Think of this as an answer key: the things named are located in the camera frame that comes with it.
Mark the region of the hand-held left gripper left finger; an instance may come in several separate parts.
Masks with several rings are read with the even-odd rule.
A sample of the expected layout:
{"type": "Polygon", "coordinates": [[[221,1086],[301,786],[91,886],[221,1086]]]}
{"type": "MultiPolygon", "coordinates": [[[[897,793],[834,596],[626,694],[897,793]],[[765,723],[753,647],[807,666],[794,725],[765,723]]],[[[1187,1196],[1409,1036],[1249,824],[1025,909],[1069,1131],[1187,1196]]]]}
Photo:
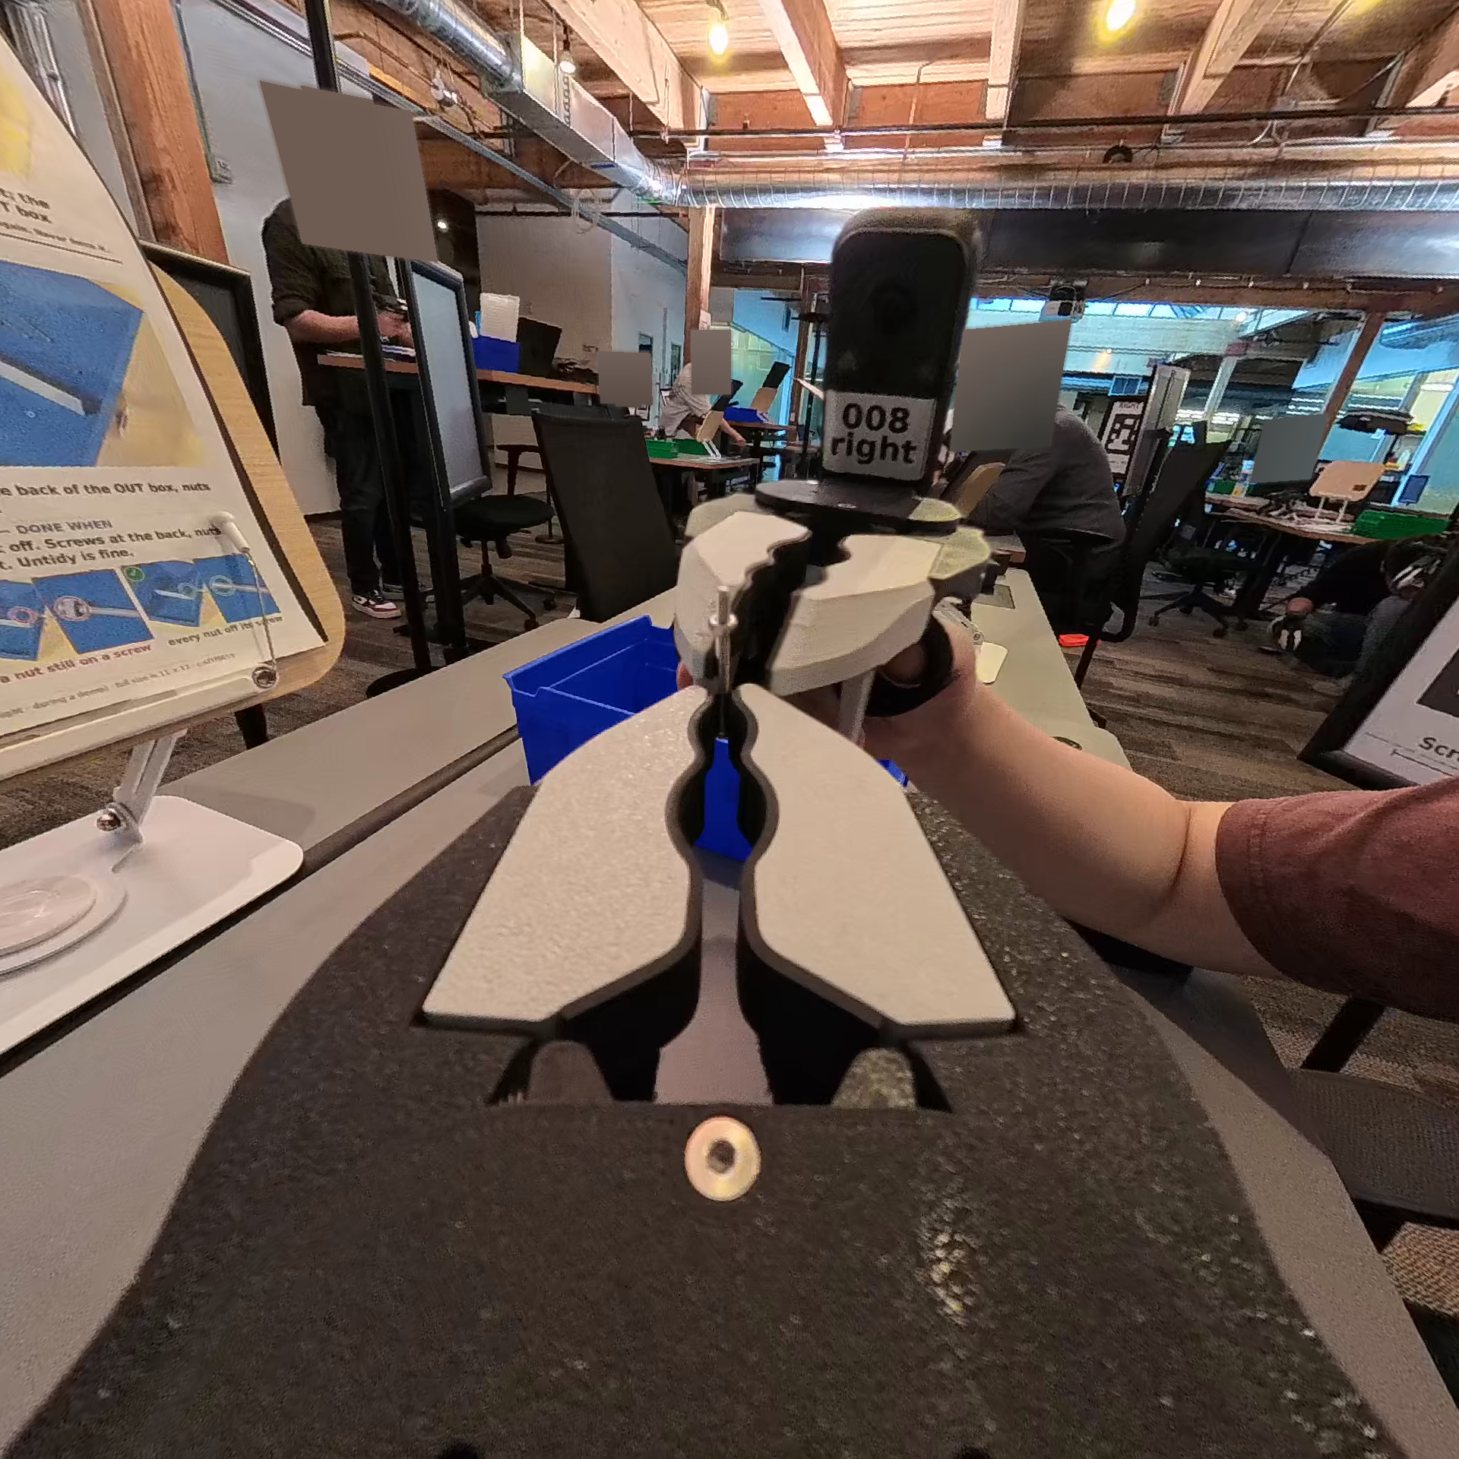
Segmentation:
{"type": "Polygon", "coordinates": [[[426,1025],[584,1046],[616,1098],[654,1098],[701,1003],[711,706],[683,688],[537,784],[426,996],[426,1025]]]}

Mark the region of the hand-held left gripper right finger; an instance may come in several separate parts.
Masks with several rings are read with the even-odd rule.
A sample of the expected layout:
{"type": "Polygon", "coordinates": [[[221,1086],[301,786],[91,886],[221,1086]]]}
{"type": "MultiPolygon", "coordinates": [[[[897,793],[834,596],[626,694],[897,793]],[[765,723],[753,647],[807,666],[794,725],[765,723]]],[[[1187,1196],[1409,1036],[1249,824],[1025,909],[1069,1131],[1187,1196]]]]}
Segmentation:
{"type": "Polygon", "coordinates": [[[737,994],[775,1103],[831,1103],[880,1048],[1012,1034],[1017,1011],[907,793],[763,687],[737,692],[737,994]]]}

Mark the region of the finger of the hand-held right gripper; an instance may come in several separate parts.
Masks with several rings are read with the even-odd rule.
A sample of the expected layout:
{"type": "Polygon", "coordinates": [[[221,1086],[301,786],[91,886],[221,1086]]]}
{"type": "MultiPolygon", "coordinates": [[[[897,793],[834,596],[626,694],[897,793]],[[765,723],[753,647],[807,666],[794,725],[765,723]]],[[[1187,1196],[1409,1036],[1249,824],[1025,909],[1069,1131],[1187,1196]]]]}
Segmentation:
{"type": "Polygon", "coordinates": [[[812,569],[793,591],[765,687],[786,701],[836,688],[834,725],[862,740],[876,671],[923,636],[952,569],[952,549],[933,539],[847,539],[840,562],[812,569]]]}
{"type": "Polygon", "coordinates": [[[782,516],[742,511],[699,532],[682,555],[675,589],[675,645],[683,687],[709,687],[715,661],[709,619],[718,586],[735,589],[734,688],[812,690],[810,650],[786,648],[798,600],[815,584],[815,539],[808,527],[782,516]]]}

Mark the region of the blue plastic bin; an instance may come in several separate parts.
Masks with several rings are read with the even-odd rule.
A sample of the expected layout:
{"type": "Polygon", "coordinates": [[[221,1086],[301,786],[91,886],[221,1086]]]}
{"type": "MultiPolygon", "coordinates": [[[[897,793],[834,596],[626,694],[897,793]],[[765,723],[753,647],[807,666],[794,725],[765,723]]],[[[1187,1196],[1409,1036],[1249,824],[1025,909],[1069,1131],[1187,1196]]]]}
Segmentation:
{"type": "MultiPolygon", "coordinates": [[[[643,694],[643,674],[636,669],[636,657],[650,635],[657,635],[657,628],[649,617],[640,617],[506,676],[536,786],[591,739],[683,688],[695,688],[666,681],[662,695],[650,699],[643,694]]],[[[737,692],[748,687],[758,685],[739,685],[723,699],[716,699],[715,692],[706,688],[711,707],[706,730],[704,812],[716,806],[713,786],[721,761],[734,782],[741,780],[737,747],[742,730],[737,727],[737,692]]]]}

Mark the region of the person's right forearm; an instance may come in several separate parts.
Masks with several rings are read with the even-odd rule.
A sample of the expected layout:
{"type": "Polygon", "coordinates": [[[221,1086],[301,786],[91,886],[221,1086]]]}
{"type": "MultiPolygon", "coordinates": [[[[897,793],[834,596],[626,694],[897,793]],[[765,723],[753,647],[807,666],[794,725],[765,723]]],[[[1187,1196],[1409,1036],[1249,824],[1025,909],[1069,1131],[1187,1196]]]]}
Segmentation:
{"type": "Polygon", "coordinates": [[[1071,923],[1213,973],[1458,1018],[1458,791],[1182,801],[979,690],[914,786],[1071,923]]]}

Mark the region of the person's right hand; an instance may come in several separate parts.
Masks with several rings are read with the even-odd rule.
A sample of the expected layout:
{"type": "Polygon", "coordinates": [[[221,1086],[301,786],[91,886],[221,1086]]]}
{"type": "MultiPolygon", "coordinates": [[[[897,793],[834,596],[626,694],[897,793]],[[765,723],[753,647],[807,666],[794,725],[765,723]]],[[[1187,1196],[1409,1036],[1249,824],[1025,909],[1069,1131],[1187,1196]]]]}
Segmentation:
{"type": "Polygon", "coordinates": [[[850,739],[911,779],[932,773],[959,744],[979,694],[973,633],[933,617],[913,647],[871,673],[862,727],[850,739]]]}

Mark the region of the black mesh office chair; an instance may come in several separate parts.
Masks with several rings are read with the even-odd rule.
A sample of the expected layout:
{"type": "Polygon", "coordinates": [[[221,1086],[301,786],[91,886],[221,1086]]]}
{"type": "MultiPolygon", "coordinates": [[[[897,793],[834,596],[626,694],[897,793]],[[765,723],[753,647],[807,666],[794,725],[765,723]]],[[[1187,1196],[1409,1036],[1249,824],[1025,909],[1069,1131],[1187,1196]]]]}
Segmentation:
{"type": "Polygon", "coordinates": [[[579,615],[607,624],[678,582],[682,551],[635,416],[536,412],[544,478],[579,615]]]}

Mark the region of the tilted wooden document stand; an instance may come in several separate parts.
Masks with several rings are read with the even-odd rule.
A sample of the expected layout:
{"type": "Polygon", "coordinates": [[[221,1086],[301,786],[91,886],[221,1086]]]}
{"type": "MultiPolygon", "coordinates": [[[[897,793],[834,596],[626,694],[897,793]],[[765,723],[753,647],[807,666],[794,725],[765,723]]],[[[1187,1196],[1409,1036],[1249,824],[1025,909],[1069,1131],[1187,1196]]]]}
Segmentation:
{"type": "Polygon", "coordinates": [[[985,450],[961,456],[940,483],[940,501],[956,509],[961,522],[973,525],[985,497],[1010,464],[1012,450],[985,450]]]}

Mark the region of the black wheeled office chair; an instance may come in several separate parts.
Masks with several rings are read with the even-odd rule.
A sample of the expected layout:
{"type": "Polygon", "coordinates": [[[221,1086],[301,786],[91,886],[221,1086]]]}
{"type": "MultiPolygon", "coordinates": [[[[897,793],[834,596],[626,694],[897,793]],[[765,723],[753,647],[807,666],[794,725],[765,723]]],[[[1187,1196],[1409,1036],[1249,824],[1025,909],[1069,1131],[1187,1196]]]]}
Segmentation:
{"type": "Polygon", "coordinates": [[[463,607],[475,600],[489,605],[503,600],[523,615],[525,633],[536,631],[541,626],[539,615],[520,598],[520,591],[529,586],[499,575],[492,555],[508,562],[513,558],[513,539],[551,525],[555,511],[548,497],[463,490],[451,497],[451,513],[459,544],[480,548],[480,570],[463,577],[456,591],[463,607]]]}

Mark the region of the black framed board stand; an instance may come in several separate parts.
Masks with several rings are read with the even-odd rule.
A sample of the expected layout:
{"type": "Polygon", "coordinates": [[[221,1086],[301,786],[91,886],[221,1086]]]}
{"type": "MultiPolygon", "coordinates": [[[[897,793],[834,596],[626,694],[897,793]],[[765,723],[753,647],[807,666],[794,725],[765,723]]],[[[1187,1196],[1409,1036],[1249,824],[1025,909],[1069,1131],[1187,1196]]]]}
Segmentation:
{"type": "Polygon", "coordinates": [[[482,595],[489,567],[475,577],[461,570],[463,537],[457,525],[452,466],[456,447],[471,437],[466,463],[484,464],[478,379],[466,338],[463,280],[445,266],[428,261],[430,211],[426,185],[418,162],[409,160],[407,126],[365,122],[365,105],[355,98],[320,105],[325,152],[341,171],[332,186],[334,204],[317,233],[327,244],[360,244],[350,252],[357,294],[357,329],[367,376],[372,423],[378,438],[381,480],[386,490],[391,530],[404,570],[407,638],[412,668],[383,674],[369,688],[379,699],[421,681],[437,669],[457,664],[485,643],[470,636],[466,605],[482,595]],[[416,327],[416,393],[424,417],[428,489],[419,515],[431,560],[431,598],[426,600],[414,558],[414,494],[402,466],[390,374],[378,325],[367,254],[397,251],[397,277],[409,308],[426,306],[416,327]]]}
{"type": "Polygon", "coordinates": [[[268,386],[263,332],[251,275],[162,244],[140,244],[143,256],[206,311],[223,338],[275,452],[280,450],[268,386]]]}

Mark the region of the instruction sheet on stand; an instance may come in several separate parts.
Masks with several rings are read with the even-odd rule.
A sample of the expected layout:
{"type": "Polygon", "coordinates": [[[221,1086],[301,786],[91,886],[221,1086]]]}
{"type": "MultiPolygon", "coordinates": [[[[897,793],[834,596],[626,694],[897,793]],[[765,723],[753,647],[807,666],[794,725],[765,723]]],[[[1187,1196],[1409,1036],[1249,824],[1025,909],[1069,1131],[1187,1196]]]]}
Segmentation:
{"type": "Polygon", "coordinates": [[[183,735],[334,668],[343,612],[244,377],[4,46],[2,772],[129,751],[4,850],[4,1053],[303,866],[160,794],[183,735]]]}

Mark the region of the black office chair seat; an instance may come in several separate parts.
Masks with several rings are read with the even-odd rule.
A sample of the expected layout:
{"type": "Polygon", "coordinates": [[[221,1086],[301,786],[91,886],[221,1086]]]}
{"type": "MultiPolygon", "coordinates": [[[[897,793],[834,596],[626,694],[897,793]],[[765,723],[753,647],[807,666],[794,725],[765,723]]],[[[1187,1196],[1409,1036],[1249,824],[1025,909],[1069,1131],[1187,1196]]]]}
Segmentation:
{"type": "Polygon", "coordinates": [[[1383,1013],[1381,1003],[1347,999],[1289,1072],[1295,1100],[1380,1251],[1408,1225],[1458,1230],[1456,1112],[1345,1072],[1383,1013]]]}

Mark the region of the printed instruction poster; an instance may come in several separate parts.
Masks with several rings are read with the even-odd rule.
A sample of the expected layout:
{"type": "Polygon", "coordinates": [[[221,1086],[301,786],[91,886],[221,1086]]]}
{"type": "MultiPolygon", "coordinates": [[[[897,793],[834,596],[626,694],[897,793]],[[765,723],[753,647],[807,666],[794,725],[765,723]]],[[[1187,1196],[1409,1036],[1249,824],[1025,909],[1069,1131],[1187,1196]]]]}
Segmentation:
{"type": "Polygon", "coordinates": [[[306,683],[343,621],[209,317],[4,46],[4,777],[306,683]],[[280,685],[233,515],[270,595],[280,685]]]}

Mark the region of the silver ventilation duct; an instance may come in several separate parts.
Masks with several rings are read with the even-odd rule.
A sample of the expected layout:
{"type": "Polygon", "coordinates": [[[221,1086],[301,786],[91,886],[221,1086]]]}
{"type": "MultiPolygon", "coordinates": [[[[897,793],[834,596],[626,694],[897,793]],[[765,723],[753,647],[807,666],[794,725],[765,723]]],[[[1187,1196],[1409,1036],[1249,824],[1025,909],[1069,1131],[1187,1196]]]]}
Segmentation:
{"type": "Polygon", "coordinates": [[[1456,4],[357,4],[428,113],[673,211],[1456,209],[1456,4]]]}

